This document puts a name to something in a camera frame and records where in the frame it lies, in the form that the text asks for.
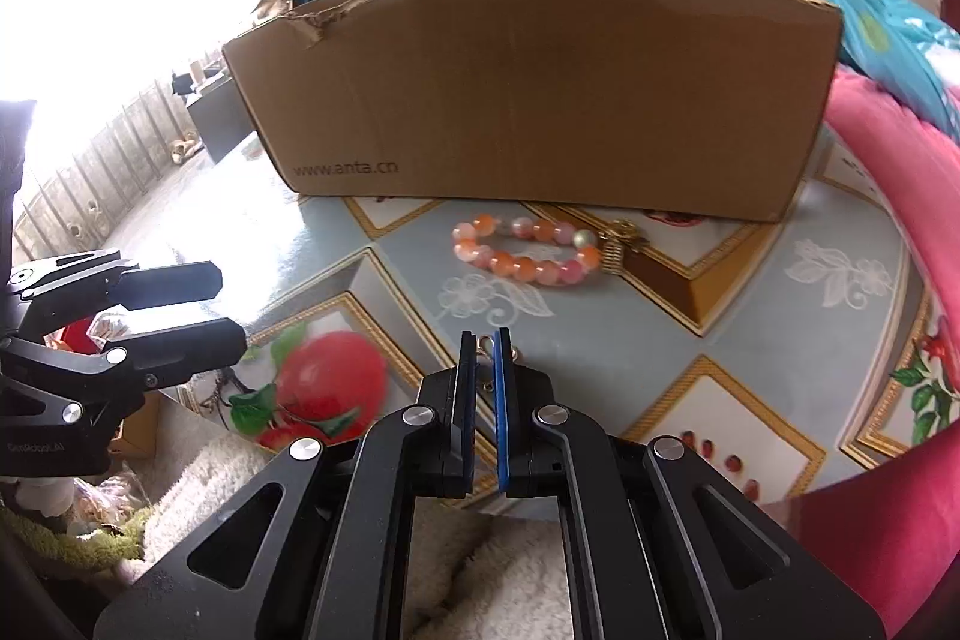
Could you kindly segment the pink blanket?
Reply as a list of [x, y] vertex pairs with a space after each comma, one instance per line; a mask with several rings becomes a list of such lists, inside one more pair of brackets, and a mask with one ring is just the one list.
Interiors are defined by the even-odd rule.
[[786, 392], [823, 443], [761, 507], [877, 612], [890, 637], [958, 633], [958, 427], [911, 440], [877, 404], [923, 330], [958, 356], [958, 146], [866, 76], [833, 74], [796, 211], [758, 275]]

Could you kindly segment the blue floral quilt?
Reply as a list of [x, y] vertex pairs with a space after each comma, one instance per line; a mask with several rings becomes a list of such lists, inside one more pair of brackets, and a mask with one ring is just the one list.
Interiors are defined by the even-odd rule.
[[839, 60], [955, 140], [958, 32], [911, 0], [825, 2], [843, 13]]

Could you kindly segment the brown cardboard box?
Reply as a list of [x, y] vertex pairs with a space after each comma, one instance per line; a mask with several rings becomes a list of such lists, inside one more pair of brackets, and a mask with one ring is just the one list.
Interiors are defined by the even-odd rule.
[[823, 0], [316, 0], [223, 53], [302, 195], [774, 223], [841, 31]]

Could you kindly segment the floral patterned tablecloth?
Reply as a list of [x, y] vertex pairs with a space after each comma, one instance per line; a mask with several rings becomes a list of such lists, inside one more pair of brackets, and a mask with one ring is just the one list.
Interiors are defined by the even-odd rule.
[[[280, 448], [361, 437], [454, 364], [460, 337], [506, 328], [519, 362], [562, 403], [635, 442], [675, 435], [747, 497], [788, 494], [825, 447], [773, 396], [786, 392], [775, 321], [786, 308], [758, 275], [784, 227], [529, 203], [306, 198], [256, 140], [172, 170], [110, 241], [144, 265], [213, 262], [213, 314], [244, 325], [235, 369], [178, 400]], [[646, 237], [620, 276], [601, 269], [601, 229]], [[911, 411], [911, 440], [958, 417], [957, 360], [923, 330], [877, 404]]]

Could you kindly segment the grey side cabinet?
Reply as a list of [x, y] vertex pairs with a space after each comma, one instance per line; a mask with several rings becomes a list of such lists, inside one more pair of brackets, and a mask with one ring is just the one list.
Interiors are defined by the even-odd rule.
[[210, 158], [221, 159], [254, 131], [235, 80], [227, 74], [213, 81], [187, 103], [192, 124]]

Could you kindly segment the white radiator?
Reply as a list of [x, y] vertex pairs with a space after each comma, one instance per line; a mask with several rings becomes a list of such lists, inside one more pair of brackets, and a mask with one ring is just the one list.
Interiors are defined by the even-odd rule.
[[14, 263], [101, 247], [174, 167], [200, 151], [184, 101], [171, 89], [149, 86], [91, 140], [26, 172], [14, 197]]

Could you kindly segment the white fluffy cloth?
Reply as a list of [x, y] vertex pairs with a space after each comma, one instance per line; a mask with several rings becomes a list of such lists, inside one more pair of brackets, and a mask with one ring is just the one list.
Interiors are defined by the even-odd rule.
[[[151, 507], [143, 554], [117, 565], [117, 575], [127, 583], [139, 580], [269, 459], [262, 448], [228, 434], [203, 445]], [[404, 633], [409, 638], [573, 637], [560, 526], [418, 500]]]

